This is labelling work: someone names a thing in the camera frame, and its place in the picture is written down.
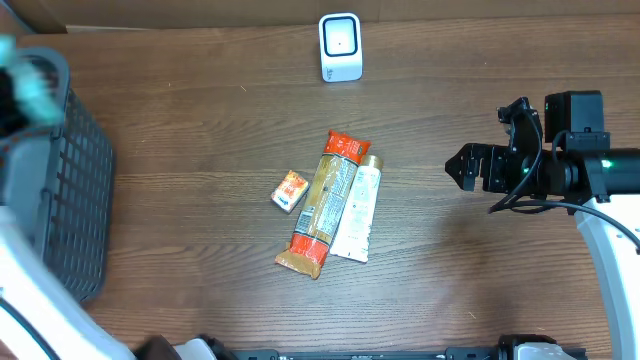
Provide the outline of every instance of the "small box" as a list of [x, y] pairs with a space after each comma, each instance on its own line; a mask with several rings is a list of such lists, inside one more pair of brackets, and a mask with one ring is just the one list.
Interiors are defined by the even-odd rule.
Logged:
[[282, 210], [291, 213], [309, 190], [309, 182], [295, 171], [289, 171], [280, 185], [271, 193], [271, 200]]

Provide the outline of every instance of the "wooden tabletop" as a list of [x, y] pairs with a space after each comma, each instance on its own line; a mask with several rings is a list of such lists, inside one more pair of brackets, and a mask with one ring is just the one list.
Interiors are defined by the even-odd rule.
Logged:
[[[615, 147], [640, 139], [640, 16], [364, 24], [364, 76], [327, 84], [316, 26], [30, 36], [60, 51], [118, 153], [107, 283], [87, 309], [130, 346], [208, 333], [231, 348], [437, 350], [538, 333], [610, 357], [573, 218], [487, 215], [500, 196], [444, 172], [468, 142], [506, 144], [496, 106], [604, 94]], [[385, 161], [366, 265], [311, 280], [274, 264], [327, 131]]]

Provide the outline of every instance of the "gold cap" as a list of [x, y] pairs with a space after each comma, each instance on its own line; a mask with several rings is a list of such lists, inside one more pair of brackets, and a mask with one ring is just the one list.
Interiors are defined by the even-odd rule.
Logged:
[[383, 165], [384, 162], [382, 161], [382, 159], [375, 155], [365, 155], [362, 157], [362, 161], [360, 161], [360, 166], [371, 166], [380, 171], [382, 171]]

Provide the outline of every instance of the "basket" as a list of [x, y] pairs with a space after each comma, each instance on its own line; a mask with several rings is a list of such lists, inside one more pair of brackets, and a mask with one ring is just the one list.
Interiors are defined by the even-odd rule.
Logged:
[[65, 124], [0, 141], [0, 195], [36, 254], [76, 300], [86, 301], [105, 281], [115, 152], [71, 90], [64, 58], [47, 48], [19, 55], [47, 78]]

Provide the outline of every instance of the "orange package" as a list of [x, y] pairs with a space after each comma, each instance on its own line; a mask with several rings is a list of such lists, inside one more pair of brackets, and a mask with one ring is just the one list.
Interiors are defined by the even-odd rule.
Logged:
[[371, 143], [329, 130], [318, 170], [293, 231], [276, 263], [317, 279], [338, 229], [351, 183]]

